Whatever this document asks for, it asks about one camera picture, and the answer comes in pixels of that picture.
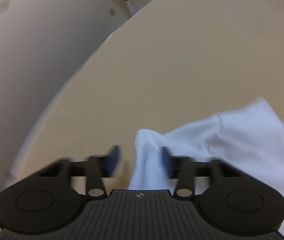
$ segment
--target table surface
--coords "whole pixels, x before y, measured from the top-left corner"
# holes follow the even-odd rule
[[[284,119],[284,0],[153,0],[83,65],[50,106],[18,179],[122,146],[125,189],[139,129],[166,133],[263,96]],[[84,181],[75,188],[83,193]]]

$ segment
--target white wall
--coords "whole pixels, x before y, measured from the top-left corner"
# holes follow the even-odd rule
[[[0,0],[0,191],[6,180],[3,173],[40,113],[128,19],[122,0],[4,3]],[[112,7],[114,16],[109,13]]]

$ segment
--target crosshair logo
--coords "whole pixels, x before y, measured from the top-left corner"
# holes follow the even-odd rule
[[[137,196],[138,198],[142,198],[142,197],[144,197],[145,195],[144,195],[143,193],[139,192],[139,193],[136,194],[136,196]]]

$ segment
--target white towel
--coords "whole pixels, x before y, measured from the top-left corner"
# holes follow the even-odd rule
[[[128,189],[174,191],[176,180],[167,178],[162,165],[163,146],[173,155],[201,162],[221,157],[284,197],[284,122],[263,98],[244,109],[215,114],[164,135],[139,130],[135,139],[135,170]],[[198,178],[196,194],[207,187],[205,178]],[[280,232],[284,235],[284,222]]]

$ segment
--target ribbed black surface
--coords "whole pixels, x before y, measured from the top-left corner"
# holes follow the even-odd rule
[[[114,190],[107,199],[89,202],[75,221],[55,232],[35,236],[6,229],[0,232],[0,240],[89,239],[284,240],[284,237],[277,232],[252,237],[222,232],[208,224],[191,202],[173,199],[166,190]]]

